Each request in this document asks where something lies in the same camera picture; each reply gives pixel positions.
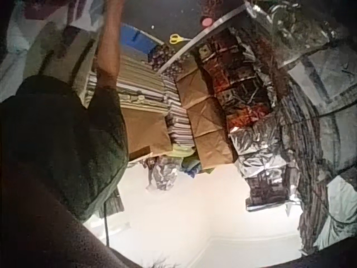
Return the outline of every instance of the white wall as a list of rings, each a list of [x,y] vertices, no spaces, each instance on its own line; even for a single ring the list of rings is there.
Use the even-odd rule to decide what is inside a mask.
[[[135,166],[119,183],[131,228],[111,237],[110,245],[146,266],[167,259],[185,267],[209,238],[199,181],[180,174],[169,192],[150,193],[147,178],[147,170]]]
[[[257,212],[245,210],[249,186],[234,165],[204,175],[204,197],[213,236],[256,240],[298,234],[300,214],[287,217],[285,206]]]
[[[266,267],[301,257],[299,236],[261,241],[212,241],[194,268]]]
[[[218,167],[211,174],[200,174],[194,179],[180,173],[169,192],[150,193],[147,185],[147,170],[143,167],[126,171],[119,191],[130,228],[110,238],[113,248],[145,267],[159,259],[183,268],[194,266],[198,260],[205,264],[210,258],[226,258],[225,254],[231,254],[234,260],[236,250],[250,252],[257,241],[273,238],[295,236],[294,243],[281,240],[274,244],[276,251],[290,252],[279,255],[278,262],[292,259],[300,248],[298,215],[288,218],[284,206],[260,212],[245,210],[249,187],[234,165]],[[120,224],[120,219],[110,218],[110,226],[115,226],[112,221]],[[230,249],[209,241],[231,241],[230,244],[238,245]],[[271,260],[262,258],[261,262],[268,264]]]

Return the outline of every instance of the pink object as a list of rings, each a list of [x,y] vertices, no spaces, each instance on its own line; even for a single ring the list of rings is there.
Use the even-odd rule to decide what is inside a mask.
[[[202,26],[205,27],[205,28],[211,26],[212,24],[213,24],[212,18],[204,18],[202,20]]]

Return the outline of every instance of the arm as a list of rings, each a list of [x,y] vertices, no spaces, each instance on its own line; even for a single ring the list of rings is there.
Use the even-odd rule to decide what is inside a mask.
[[[116,88],[119,74],[119,34],[124,0],[107,0],[102,39],[98,48],[97,88]]]

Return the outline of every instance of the striped wrapping paper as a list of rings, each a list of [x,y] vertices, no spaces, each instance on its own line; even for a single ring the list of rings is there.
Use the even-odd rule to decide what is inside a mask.
[[[182,147],[195,147],[194,138],[186,109],[181,106],[176,84],[170,78],[162,77],[165,100],[168,104],[166,124],[171,142]]]

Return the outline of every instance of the stack of wrapping paper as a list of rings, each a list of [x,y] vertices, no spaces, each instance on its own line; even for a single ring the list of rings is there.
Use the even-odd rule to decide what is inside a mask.
[[[166,124],[171,141],[181,147],[194,147],[190,121],[186,109],[181,106],[175,82],[165,76],[162,79],[165,85],[165,100],[168,104]]]
[[[85,95],[86,106],[96,84],[97,76],[91,72]],[[120,58],[117,92],[126,122],[130,161],[172,152],[165,121],[170,106],[166,91],[162,78],[150,66],[126,56]]]
[[[89,104],[97,84],[94,72],[89,75],[85,104]],[[161,77],[140,61],[126,56],[120,58],[120,73],[117,79],[117,91],[122,108],[147,112],[168,112],[165,101],[165,85]]]

